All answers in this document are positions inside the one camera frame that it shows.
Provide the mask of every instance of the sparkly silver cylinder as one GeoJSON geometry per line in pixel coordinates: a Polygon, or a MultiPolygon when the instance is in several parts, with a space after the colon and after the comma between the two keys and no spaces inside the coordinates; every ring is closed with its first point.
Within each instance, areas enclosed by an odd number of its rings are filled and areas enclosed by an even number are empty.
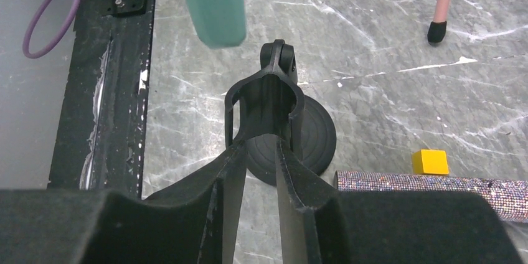
{"type": "Polygon", "coordinates": [[[501,220],[528,222],[528,181],[338,171],[339,191],[467,191],[487,200],[501,220]]]}

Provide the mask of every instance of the yellow cube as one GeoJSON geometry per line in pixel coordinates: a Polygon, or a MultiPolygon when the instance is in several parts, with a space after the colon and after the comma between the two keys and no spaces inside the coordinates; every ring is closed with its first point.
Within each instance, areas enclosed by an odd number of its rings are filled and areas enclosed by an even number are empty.
{"type": "Polygon", "coordinates": [[[413,171],[420,175],[449,175],[447,155],[443,150],[419,150],[413,154],[413,171]]]}

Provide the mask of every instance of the marble floor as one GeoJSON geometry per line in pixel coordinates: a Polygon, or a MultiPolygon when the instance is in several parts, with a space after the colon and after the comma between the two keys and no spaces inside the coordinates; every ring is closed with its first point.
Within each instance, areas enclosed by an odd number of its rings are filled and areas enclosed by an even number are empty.
{"type": "MultiPolygon", "coordinates": [[[[300,87],[335,122],[325,180],[410,173],[420,148],[447,151],[453,176],[528,180],[528,0],[452,0],[431,47],[435,1],[245,0],[246,41],[210,50],[184,0],[157,0],[143,195],[224,150],[222,94],[274,39],[295,47],[300,87]]],[[[528,263],[528,227],[507,229],[528,263]]],[[[250,173],[234,263],[282,263],[275,188],[250,173]]]]}

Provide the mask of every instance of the purple wire loop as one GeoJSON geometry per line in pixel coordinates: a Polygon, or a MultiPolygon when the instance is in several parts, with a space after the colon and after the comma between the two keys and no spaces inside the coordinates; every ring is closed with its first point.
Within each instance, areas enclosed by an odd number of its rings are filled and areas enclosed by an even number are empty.
{"type": "Polygon", "coordinates": [[[27,26],[26,33],[24,34],[24,41],[22,43],[22,52],[24,55],[30,59],[38,59],[39,57],[42,57],[46,54],[48,54],[57,44],[60,42],[62,37],[66,34],[70,26],[72,25],[73,20],[75,19],[75,15],[77,13],[77,10],[79,9],[79,4],[81,0],[73,0],[72,7],[70,8],[70,12],[68,13],[68,16],[62,23],[62,26],[60,27],[59,32],[57,35],[41,50],[35,52],[34,54],[29,52],[29,42],[31,41],[31,35],[33,34],[33,31],[35,29],[35,26],[37,26],[37,23],[46,10],[46,8],[49,6],[52,0],[44,0],[40,7],[38,8],[35,15],[33,15],[33,18],[29,22],[29,25],[27,26]]]}

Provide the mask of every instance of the purple cable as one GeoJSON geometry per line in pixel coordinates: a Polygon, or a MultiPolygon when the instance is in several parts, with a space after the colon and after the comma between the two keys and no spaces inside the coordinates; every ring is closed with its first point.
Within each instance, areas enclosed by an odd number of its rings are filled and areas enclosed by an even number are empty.
{"type": "Polygon", "coordinates": [[[29,41],[31,40],[31,35],[33,34],[35,26],[37,26],[37,22],[39,21],[40,17],[42,16],[46,8],[49,6],[51,1],[52,0],[44,0],[44,2],[42,2],[39,9],[33,16],[33,19],[31,19],[31,21],[29,22],[26,34],[24,35],[24,41],[22,43],[22,52],[26,57],[30,59],[38,59],[39,57],[50,52],[59,43],[64,34],[66,34],[66,32],[68,31],[68,28],[70,28],[70,25],[72,24],[73,19],[75,18],[75,14],[77,13],[77,9],[79,8],[79,4],[81,2],[81,0],[73,0],[70,12],[66,17],[66,20],[64,20],[64,22],[62,23],[62,27],[60,27],[60,30],[57,35],[43,49],[32,54],[31,52],[29,52],[29,41]]]}

